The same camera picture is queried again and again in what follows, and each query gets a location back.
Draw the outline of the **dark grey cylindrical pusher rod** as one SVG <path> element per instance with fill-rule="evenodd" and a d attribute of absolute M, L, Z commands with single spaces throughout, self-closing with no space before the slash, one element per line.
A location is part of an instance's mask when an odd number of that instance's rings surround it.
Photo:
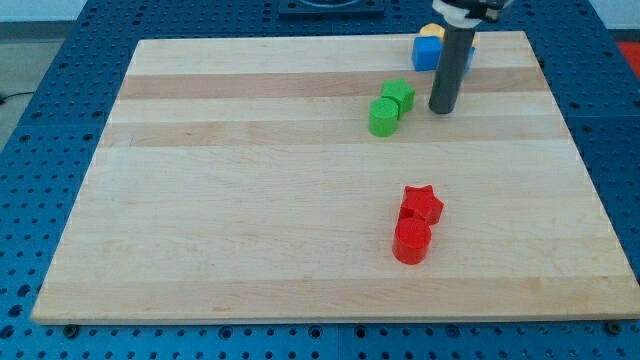
<path fill-rule="evenodd" d="M 449 114 L 454 110 L 474 37 L 474 28 L 460 28 L 450 24 L 445 27 L 443 48 L 429 99 L 432 112 Z"/>

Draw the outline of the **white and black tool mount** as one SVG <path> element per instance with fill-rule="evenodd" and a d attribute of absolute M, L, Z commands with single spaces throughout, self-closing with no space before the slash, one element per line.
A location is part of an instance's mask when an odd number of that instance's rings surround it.
<path fill-rule="evenodd" d="M 497 22 L 506 0 L 433 0 L 432 8 L 448 25 L 472 29 L 481 22 Z"/>

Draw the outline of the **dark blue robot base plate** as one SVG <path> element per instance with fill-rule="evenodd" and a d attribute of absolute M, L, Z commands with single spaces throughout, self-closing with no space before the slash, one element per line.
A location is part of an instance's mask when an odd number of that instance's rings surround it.
<path fill-rule="evenodd" d="M 385 0 L 279 0 L 280 18 L 333 15 L 380 15 Z"/>

